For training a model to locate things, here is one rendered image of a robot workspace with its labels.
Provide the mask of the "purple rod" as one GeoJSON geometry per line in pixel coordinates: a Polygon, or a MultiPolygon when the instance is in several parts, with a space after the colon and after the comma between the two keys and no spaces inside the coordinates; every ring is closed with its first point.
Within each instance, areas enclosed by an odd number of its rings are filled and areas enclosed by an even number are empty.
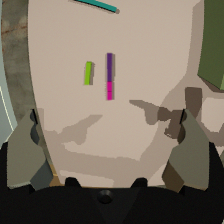
{"type": "Polygon", "coordinates": [[[112,53],[107,53],[107,81],[112,81],[112,53]]]}

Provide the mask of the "turquoise rod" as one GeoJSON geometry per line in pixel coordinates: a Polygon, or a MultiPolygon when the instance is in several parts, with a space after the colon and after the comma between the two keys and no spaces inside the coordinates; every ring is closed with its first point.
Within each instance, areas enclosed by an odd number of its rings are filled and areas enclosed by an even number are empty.
{"type": "Polygon", "coordinates": [[[75,0],[75,1],[87,3],[87,4],[90,4],[90,5],[94,5],[94,6],[97,6],[97,7],[112,11],[112,12],[115,12],[116,9],[117,9],[117,7],[114,7],[114,6],[111,6],[111,5],[96,1],[96,0],[75,0]]]}

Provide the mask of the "lime green rod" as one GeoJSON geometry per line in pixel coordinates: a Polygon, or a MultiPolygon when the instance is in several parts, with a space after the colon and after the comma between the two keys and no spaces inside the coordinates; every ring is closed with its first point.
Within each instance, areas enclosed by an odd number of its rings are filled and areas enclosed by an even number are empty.
{"type": "Polygon", "coordinates": [[[86,73],[85,73],[85,85],[90,84],[91,65],[92,65],[92,62],[87,61],[87,63],[86,63],[86,73]]]}

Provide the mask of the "magenta rod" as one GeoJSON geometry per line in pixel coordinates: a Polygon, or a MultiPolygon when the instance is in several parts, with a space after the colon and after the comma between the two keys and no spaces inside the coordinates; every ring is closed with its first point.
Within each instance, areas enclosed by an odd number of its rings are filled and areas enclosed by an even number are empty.
{"type": "Polygon", "coordinates": [[[112,91],[107,91],[107,100],[112,100],[112,91]]]}
{"type": "Polygon", "coordinates": [[[112,91],[112,81],[107,81],[107,91],[112,91]]]}

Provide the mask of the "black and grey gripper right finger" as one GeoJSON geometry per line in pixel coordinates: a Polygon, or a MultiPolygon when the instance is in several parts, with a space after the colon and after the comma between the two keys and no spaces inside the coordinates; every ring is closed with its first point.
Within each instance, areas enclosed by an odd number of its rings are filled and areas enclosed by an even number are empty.
{"type": "Polygon", "coordinates": [[[217,149],[187,108],[179,124],[179,145],[171,151],[162,180],[166,189],[182,194],[197,207],[204,224],[222,224],[224,167],[217,149]]]}

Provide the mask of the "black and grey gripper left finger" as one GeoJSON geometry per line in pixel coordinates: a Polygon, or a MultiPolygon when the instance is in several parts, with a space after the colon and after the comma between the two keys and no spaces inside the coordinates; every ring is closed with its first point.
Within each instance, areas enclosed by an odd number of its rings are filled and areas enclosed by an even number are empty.
{"type": "Polygon", "coordinates": [[[29,109],[0,149],[0,224],[9,224],[16,206],[29,194],[50,187],[53,179],[38,146],[37,124],[35,110],[29,109]]]}

